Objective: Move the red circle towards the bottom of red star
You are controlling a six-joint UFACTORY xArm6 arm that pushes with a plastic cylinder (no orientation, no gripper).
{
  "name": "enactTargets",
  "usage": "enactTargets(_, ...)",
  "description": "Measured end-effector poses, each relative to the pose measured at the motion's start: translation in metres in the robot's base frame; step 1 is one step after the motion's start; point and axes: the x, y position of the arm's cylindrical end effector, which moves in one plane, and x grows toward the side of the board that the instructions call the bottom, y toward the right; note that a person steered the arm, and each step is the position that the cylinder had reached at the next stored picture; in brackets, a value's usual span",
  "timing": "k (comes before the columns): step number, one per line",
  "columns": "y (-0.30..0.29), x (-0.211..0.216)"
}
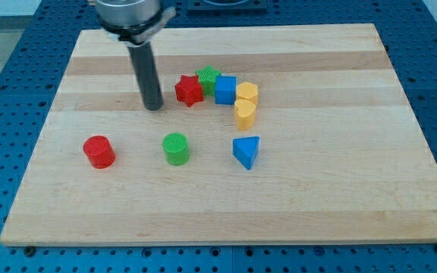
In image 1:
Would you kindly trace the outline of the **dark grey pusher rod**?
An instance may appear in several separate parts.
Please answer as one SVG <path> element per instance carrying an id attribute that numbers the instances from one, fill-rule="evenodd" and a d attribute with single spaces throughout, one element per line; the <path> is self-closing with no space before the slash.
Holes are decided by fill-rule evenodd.
<path id="1" fill-rule="evenodd" d="M 127 50 L 145 109 L 150 111 L 159 110 L 164 102 L 150 43 L 146 42 L 141 46 L 128 47 Z"/>

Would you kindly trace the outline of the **silver cylindrical robot end effector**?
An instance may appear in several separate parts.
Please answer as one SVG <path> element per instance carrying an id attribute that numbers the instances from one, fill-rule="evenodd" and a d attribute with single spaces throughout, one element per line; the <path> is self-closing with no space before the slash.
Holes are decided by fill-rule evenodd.
<path id="1" fill-rule="evenodd" d="M 161 0 L 95 0 L 98 22 L 116 40 L 146 43 L 176 16 Z"/>

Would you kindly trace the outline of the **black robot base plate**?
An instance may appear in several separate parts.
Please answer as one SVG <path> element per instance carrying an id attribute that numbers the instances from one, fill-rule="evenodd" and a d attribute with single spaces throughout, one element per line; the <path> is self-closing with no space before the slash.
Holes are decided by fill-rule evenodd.
<path id="1" fill-rule="evenodd" d="M 187 12 L 267 11 L 268 0 L 186 0 Z"/>

